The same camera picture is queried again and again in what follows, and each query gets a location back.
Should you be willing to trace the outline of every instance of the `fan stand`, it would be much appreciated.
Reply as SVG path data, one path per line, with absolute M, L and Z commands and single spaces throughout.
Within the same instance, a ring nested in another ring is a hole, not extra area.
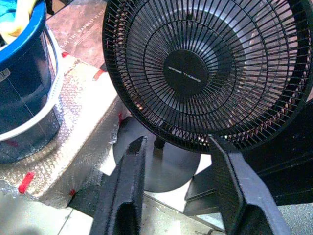
M 145 187 L 149 192 L 168 192 L 186 184 L 196 173 L 200 154 L 183 150 L 157 138 L 135 118 L 127 117 L 117 133 L 113 146 L 118 163 L 130 143 L 141 136 L 148 138 Z

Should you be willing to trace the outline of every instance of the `blue bucket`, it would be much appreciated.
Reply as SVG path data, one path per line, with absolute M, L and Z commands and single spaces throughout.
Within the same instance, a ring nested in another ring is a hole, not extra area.
M 46 7 L 40 0 L 22 34 L 0 51 L 0 135 L 32 119 L 46 104 L 51 87 L 45 35 Z M 0 164 L 12 163 L 42 149 L 60 128 L 52 109 L 37 125 L 0 142 Z

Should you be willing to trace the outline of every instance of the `white bucket handle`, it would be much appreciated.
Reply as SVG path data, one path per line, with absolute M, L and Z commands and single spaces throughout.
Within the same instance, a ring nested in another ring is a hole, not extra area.
M 25 122 L 21 126 L 13 129 L 11 131 L 0 134 L 0 142 L 8 140 L 10 138 L 13 138 L 15 136 L 18 136 L 21 133 L 32 128 L 34 125 L 36 125 L 38 122 L 40 122 L 52 110 L 54 105 L 58 102 L 58 99 L 59 99 L 59 96 L 61 93 L 61 89 L 62 89 L 62 85 L 63 85 L 63 80 L 64 80 L 64 70 L 62 68 L 63 65 L 61 63 L 62 54 L 61 54 L 61 50 L 58 46 L 58 43 L 57 43 L 53 33 L 51 32 L 51 30 L 49 29 L 49 27 L 47 25 L 45 25 L 44 33 L 47 35 L 48 40 L 51 43 L 51 46 L 53 49 L 53 54 L 55 57 L 55 64 L 56 64 L 56 75 L 55 75 L 55 79 L 51 85 L 51 88 L 50 88 L 50 91 L 48 94 L 47 102 L 44 105 L 44 107 L 30 120 L 28 120 L 27 122 Z

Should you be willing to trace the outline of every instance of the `electric fan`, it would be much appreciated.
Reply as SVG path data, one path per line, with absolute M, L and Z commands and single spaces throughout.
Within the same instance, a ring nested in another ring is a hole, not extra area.
M 106 65 L 141 123 L 121 126 L 115 157 L 148 136 L 146 190 L 167 191 L 192 177 L 211 135 L 243 152 L 277 136 L 312 88 L 312 15 L 310 0 L 109 1 Z

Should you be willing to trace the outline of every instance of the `yellow cloth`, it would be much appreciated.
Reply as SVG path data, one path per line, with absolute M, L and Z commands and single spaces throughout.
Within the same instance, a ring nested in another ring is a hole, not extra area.
M 13 22 L 1 22 L 0 33 L 7 44 L 12 43 L 27 27 L 37 0 L 18 0 Z

